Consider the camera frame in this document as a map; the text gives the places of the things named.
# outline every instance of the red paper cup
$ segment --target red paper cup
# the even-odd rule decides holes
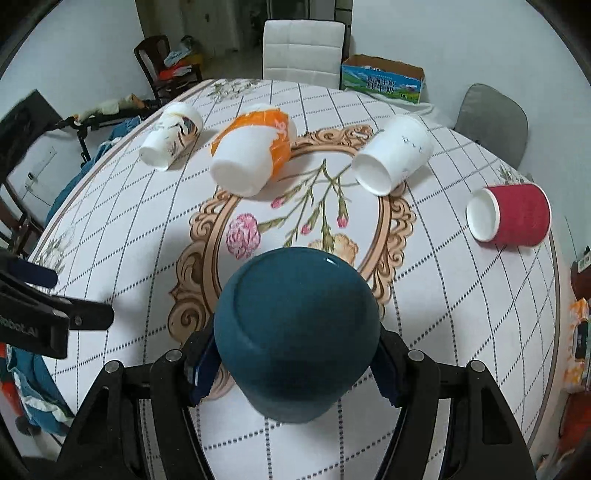
[[[466,208],[468,227],[479,242],[534,247],[552,225],[550,202],[532,183],[487,187]]]

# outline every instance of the dark blue bowl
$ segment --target dark blue bowl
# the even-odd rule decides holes
[[[327,411],[378,346],[377,303],[349,264],[311,248],[254,257],[222,291],[215,339],[253,407],[286,423]]]

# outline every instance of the white tablecloth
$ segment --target white tablecloth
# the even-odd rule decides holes
[[[471,192],[519,181],[515,171],[461,135],[427,123],[436,145],[429,166],[412,175],[404,191],[377,199],[355,185],[347,165],[355,148],[403,110],[351,92],[277,81],[205,82],[181,99],[203,115],[197,144],[169,171],[155,172],[138,161],[155,117],[140,125],[70,195],[33,255],[58,270],[57,294],[110,302],[115,309],[108,332],[72,332],[67,359],[46,359],[73,411],[105,362],[152,362],[178,347],[207,320],[224,282],[250,255],[288,239],[322,248],[324,225],[335,253],[368,279],[384,325],[437,362],[482,360],[529,439],[554,348],[553,244],[483,247],[465,217]],[[321,131],[300,138],[299,156],[257,199],[241,200],[216,188],[207,172],[208,147],[240,111],[260,102],[280,106],[300,135]],[[302,184],[309,172],[320,173]],[[311,184],[315,200],[298,204]],[[342,196],[331,186],[340,186]],[[290,189],[297,191],[276,201]],[[310,232],[302,230],[323,195],[323,215]],[[348,209],[344,223],[340,199]],[[229,243],[229,229],[259,228],[283,217],[258,237],[254,232],[258,240],[250,246]],[[214,397],[193,410],[193,418],[219,480],[373,478],[398,416],[369,371],[306,425],[263,418],[227,374],[218,378]],[[439,472],[448,405],[441,401],[426,478]],[[152,476],[160,479],[149,405],[147,412],[147,455]]]

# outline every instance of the cup with orange label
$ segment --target cup with orange label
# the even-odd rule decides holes
[[[214,181],[234,195],[256,195],[290,159],[296,132],[293,121],[279,108],[250,106],[212,144]]]

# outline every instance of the orange label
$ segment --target orange label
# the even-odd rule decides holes
[[[291,157],[290,138],[287,134],[287,126],[290,118],[278,108],[264,110],[262,112],[251,112],[239,115],[236,119],[222,131],[212,144],[212,155],[215,154],[218,145],[228,133],[240,127],[251,127],[260,125],[263,127],[273,127],[277,130],[277,138],[273,140],[269,151],[273,160],[273,175],[287,162]]]

